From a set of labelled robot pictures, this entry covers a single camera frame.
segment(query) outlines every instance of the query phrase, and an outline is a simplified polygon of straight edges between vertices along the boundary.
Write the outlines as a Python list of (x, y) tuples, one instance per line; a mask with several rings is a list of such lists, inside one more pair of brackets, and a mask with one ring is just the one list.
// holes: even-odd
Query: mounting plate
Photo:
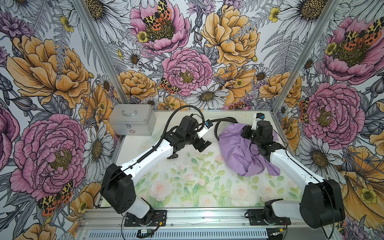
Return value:
[(127, 214), (125, 217), (124, 227), (157, 227), (161, 226), (164, 227), (166, 225), (167, 220), (167, 211), (166, 210), (154, 210), (152, 214), (151, 222), (143, 226), (141, 225), (138, 220), (138, 218), (135, 215), (132, 215), (130, 213)]
[(278, 217), (276, 218), (276, 222), (274, 224), (270, 224), (264, 220), (263, 215), (264, 209), (248, 209), (248, 216), (246, 218), (249, 219), (249, 224), (251, 226), (264, 226), (264, 225), (291, 225), (291, 220), (286, 217)]

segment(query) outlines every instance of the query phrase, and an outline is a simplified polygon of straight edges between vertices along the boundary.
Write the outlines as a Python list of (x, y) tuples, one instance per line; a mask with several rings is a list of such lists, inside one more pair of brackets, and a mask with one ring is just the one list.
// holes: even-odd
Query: pink peony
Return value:
[(155, 15), (157, 12), (157, 4), (154, 7), (148, 5), (147, 8), (139, 9), (133, 8), (131, 10), (131, 28), (132, 34), (137, 36), (140, 32), (146, 36), (141, 39), (138, 36), (140, 42), (143, 43), (144, 47), (148, 50), (149, 54), (161, 55), (162, 53), (171, 53), (177, 48), (184, 47), (189, 38), (190, 23), (189, 19), (183, 17), (180, 14), (178, 5), (172, 6), (167, 1), (168, 8), (171, 10), (171, 19), (166, 25), (162, 26), (163, 30), (153, 31), (143, 22), (143, 19), (147, 16)]
[(365, 23), (365, 19), (358, 22), (346, 18), (328, 38), (328, 47), (321, 63), (321, 68), (327, 76), (338, 81), (348, 81), (352, 85), (365, 82), (384, 67), (384, 34), (372, 45), (356, 46), (347, 51), (345, 33), (366, 30), (373, 22)]
[(193, 49), (176, 50), (171, 58), (162, 62), (164, 77), (172, 86), (179, 87), (181, 96), (191, 95), (191, 91), (212, 81), (212, 64), (208, 57)]
[(304, 123), (308, 137), (328, 142), (334, 150), (348, 146), (361, 132), (365, 114), (360, 107), (360, 97), (356, 89), (346, 83), (321, 83), (310, 97), (307, 114), (309, 123)]
[(32, 193), (37, 200), (60, 192), (69, 181), (77, 187), (85, 176), (83, 127), (65, 114), (28, 126), (15, 144), (17, 169), (11, 176), (14, 192)]
[(8, 163), (12, 142), (19, 135), (20, 126), (8, 109), (0, 106), (0, 171)]

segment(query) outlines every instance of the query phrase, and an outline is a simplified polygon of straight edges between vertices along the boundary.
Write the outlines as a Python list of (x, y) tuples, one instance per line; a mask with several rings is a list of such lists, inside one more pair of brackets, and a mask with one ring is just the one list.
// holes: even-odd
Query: case handle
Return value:
[(133, 116), (137, 113), (137, 111), (135, 110), (133, 113), (125, 113), (125, 110), (122, 110), (121, 113), (124, 115), (124, 116), (127, 116), (127, 117), (130, 117), (130, 116)]

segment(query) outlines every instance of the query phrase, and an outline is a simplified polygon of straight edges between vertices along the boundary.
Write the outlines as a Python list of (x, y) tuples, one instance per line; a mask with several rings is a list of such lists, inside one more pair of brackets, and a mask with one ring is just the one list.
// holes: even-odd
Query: flower bud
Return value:
[(369, 133), (379, 135), (383, 131), (383, 125), (379, 121), (372, 121), (368, 124), (367, 129)]
[(384, 93), (384, 77), (374, 82), (371, 86), (371, 97), (375, 98), (379, 94)]
[(36, 104), (32, 102), (32, 99), (28, 97), (18, 97), (10, 99), (18, 108), (27, 112), (37, 110)]

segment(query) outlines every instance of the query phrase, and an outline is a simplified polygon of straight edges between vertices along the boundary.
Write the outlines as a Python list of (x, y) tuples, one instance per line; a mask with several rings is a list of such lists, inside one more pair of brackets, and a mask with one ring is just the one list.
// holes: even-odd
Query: floral wallpaper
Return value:
[(384, 2), (344, 0), (277, 114), (297, 159), (340, 184), (343, 239), (384, 239)]
[[(83, 28), (71, 1), (62, 0), (68, 24)], [(327, 0), (85, 3), (130, 103), (266, 109), (279, 96)], [(291, 107), (301, 98), (301, 83), (298, 78), (286, 98)]]
[(114, 88), (71, 7), (0, 1), (2, 239), (76, 238), (119, 139)]

